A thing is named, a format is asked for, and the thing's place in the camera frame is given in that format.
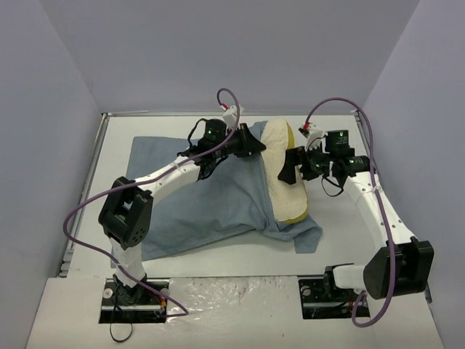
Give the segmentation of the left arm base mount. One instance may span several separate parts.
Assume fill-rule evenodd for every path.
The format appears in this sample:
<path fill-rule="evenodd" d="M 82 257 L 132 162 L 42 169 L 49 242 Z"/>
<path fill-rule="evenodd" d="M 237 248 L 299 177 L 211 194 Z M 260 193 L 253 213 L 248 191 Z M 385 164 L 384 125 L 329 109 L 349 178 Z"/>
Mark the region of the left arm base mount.
<path fill-rule="evenodd" d="M 106 279 L 100 303 L 100 324 L 164 324 L 167 300 L 140 285 L 128 289 Z"/>

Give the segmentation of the white pillow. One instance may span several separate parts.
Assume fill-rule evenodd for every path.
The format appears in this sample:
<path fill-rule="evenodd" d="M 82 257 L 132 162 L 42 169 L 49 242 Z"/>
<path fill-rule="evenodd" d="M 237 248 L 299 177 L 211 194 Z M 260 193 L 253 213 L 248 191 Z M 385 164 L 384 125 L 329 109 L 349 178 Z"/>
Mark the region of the white pillow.
<path fill-rule="evenodd" d="M 285 224 L 301 222 L 308 215 L 309 202 L 296 166 L 286 161 L 286 152 L 295 147 L 290 125 L 284 119 L 268 121 L 261 143 L 266 146 L 261 157 L 275 220 Z"/>

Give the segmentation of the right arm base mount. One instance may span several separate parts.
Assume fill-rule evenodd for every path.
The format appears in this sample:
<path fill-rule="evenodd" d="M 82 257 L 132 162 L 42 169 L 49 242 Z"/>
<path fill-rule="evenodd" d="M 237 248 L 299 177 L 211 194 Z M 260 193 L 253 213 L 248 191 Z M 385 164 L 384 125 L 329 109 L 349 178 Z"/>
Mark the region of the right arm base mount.
<path fill-rule="evenodd" d="M 298 278 L 299 296 L 304 320 L 351 319 L 357 294 L 343 289 L 331 294 L 322 276 Z"/>

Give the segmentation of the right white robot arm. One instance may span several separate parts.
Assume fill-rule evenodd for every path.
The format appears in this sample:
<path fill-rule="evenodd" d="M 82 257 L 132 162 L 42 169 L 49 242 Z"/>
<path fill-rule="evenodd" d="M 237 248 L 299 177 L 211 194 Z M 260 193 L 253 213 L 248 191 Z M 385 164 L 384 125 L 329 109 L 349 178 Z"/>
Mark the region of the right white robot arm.
<path fill-rule="evenodd" d="M 346 129 L 324 132 L 310 126 L 299 130 L 306 145 L 286 151 L 278 179 L 321 179 L 347 194 L 370 231 L 376 253 L 364 265 L 353 263 L 325 268 L 323 294 L 339 300 L 348 289 L 375 300 L 416 294 L 426 289 L 434 249 L 420 241 L 402 222 L 386 197 L 368 156 L 356 155 Z"/>

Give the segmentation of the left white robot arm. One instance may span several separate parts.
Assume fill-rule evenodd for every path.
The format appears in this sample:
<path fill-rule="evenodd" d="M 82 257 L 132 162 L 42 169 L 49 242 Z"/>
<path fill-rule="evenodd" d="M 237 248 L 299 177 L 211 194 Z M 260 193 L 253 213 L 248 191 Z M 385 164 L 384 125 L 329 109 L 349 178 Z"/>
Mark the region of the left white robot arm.
<path fill-rule="evenodd" d="M 245 123 L 204 122 L 202 138 L 179 152 L 173 162 L 136 180 L 115 180 L 100 211 L 98 223 L 116 258 L 113 278 L 121 286 L 120 295 L 130 304 L 142 302 L 146 295 L 142 240 L 149 231 L 153 206 L 176 190 L 210 177 L 229 155 L 247 158 L 266 150 Z"/>

